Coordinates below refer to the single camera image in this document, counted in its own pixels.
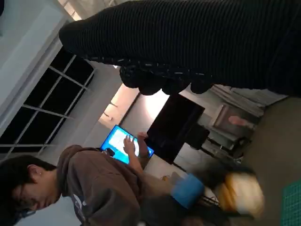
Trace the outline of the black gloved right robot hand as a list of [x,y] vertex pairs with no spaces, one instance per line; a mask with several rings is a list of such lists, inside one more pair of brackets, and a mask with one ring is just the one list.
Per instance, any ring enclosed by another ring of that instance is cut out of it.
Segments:
[[63,47],[143,95],[214,85],[301,95],[298,0],[134,0],[63,26]]

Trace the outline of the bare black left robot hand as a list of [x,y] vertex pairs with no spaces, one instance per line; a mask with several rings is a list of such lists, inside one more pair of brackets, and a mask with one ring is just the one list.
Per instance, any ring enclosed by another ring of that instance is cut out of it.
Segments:
[[230,217],[258,218],[265,203],[255,172],[224,161],[194,169],[173,187],[171,197],[186,213],[217,226]]

